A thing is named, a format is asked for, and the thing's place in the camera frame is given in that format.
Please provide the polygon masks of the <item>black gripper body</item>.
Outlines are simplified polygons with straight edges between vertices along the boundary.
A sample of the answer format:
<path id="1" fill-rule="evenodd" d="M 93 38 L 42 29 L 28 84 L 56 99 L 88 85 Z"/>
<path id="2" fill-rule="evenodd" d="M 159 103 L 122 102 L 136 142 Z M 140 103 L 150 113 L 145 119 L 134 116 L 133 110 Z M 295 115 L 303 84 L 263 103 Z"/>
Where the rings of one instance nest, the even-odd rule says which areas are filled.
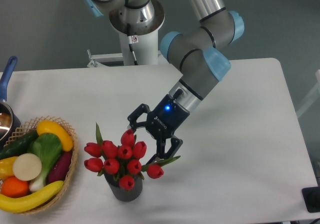
<path id="1" fill-rule="evenodd" d="M 189 115 L 188 111 L 167 94 L 154 110 L 147 114 L 145 129 L 155 140 L 170 139 Z"/>

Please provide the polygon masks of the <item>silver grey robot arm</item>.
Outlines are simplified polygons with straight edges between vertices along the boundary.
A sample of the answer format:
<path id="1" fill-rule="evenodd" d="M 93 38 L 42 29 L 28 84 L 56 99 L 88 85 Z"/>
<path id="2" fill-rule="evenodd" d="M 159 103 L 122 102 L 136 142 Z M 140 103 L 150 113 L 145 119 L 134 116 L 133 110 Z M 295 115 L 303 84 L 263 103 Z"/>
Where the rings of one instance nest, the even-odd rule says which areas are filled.
<path id="1" fill-rule="evenodd" d="M 177 31 L 162 39 L 165 12 L 157 0 L 84 0 L 96 17 L 107 16 L 118 32 L 126 66 L 155 65 L 163 56 L 182 74 L 169 93 L 150 110 L 141 104 L 129 116 L 129 128 L 144 128 L 156 140 L 151 163 L 172 158 L 182 145 L 176 129 L 231 68 L 221 49 L 244 33 L 244 21 L 223 0 L 190 0 L 200 26 L 190 34 Z"/>

